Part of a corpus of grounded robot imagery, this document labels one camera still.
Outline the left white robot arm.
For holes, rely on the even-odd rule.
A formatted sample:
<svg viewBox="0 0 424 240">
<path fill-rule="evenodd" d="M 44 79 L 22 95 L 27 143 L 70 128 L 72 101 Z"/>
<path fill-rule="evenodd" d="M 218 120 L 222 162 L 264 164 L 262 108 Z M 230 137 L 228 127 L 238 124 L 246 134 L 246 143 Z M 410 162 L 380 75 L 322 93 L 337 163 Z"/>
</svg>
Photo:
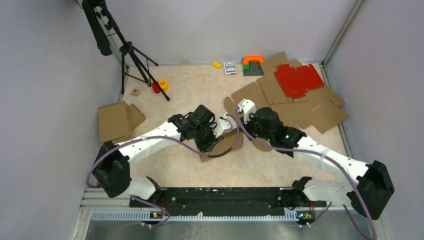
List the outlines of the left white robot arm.
<svg viewBox="0 0 424 240">
<path fill-rule="evenodd" d="M 204 105 L 185 115 L 175 114 L 160 126 L 131 140 L 107 141 L 99 149 L 90 174 L 109 198 L 134 195 L 149 207 L 160 202 L 160 193 L 146 177 L 132 177 L 131 169 L 145 158 L 173 144 L 194 140 L 194 152 L 206 156 L 232 128 L 227 115 L 219 118 Z"/>
</svg>

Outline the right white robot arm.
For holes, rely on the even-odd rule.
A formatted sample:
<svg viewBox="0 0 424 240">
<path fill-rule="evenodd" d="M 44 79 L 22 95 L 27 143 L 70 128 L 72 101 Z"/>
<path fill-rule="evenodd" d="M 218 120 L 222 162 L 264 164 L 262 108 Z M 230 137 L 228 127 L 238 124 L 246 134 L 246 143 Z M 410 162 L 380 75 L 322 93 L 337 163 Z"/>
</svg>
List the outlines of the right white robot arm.
<svg viewBox="0 0 424 240">
<path fill-rule="evenodd" d="M 337 178 L 336 182 L 303 177 L 294 181 L 293 200 L 299 206 L 325 201 L 351 206 L 357 213 L 378 220 L 395 192 L 387 166 L 340 154 L 305 132 L 285 126 L 270 107 L 256 109 L 251 102 L 237 106 L 242 130 L 255 143 L 310 163 Z"/>
</svg>

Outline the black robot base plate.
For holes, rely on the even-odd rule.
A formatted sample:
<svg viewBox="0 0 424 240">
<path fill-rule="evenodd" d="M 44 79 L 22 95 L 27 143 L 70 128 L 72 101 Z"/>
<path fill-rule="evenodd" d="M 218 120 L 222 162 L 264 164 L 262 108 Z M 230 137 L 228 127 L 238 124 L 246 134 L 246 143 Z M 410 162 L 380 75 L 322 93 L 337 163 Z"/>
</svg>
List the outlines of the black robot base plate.
<svg viewBox="0 0 424 240">
<path fill-rule="evenodd" d="M 291 187 L 168 187 L 158 189 L 146 203 L 129 201 L 131 208 L 150 204 L 167 210 L 173 217 L 282 217 L 291 210 L 327 206 L 310 201 Z"/>
</svg>

